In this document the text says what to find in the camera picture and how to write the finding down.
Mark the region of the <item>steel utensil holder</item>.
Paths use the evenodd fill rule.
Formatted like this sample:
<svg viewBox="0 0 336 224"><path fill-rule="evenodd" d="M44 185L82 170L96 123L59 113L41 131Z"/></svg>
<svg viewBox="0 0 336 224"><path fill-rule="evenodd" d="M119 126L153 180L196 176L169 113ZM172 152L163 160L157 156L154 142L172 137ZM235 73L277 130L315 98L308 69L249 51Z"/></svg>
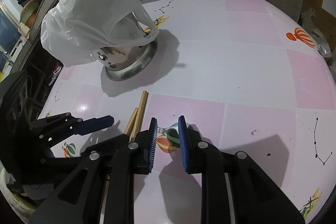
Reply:
<svg viewBox="0 0 336 224"><path fill-rule="evenodd" d="M105 73L112 81L122 81L135 76L153 59L157 51L157 39L152 39L133 14L120 20L112 32L112 45L92 52L104 65Z"/></svg>

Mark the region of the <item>white plastic bag on holder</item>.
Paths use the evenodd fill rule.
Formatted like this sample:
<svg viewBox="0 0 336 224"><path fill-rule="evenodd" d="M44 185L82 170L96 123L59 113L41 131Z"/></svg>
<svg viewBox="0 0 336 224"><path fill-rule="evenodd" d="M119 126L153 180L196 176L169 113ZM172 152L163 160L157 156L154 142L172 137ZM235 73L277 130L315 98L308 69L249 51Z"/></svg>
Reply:
<svg viewBox="0 0 336 224"><path fill-rule="evenodd" d="M140 0L60 0L42 20L41 44L71 67L94 62L100 48L145 46L158 34Z"/></svg>

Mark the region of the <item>cardboard box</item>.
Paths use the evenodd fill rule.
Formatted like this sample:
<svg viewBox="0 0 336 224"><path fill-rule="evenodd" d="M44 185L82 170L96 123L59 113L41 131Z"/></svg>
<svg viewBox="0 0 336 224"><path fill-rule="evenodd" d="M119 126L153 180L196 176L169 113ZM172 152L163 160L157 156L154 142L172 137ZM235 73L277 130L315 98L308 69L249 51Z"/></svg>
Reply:
<svg viewBox="0 0 336 224"><path fill-rule="evenodd" d="M322 8L323 0L303 0L302 12L310 8L314 10L312 22L318 28L329 44L331 51L335 50L335 17Z"/></svg>

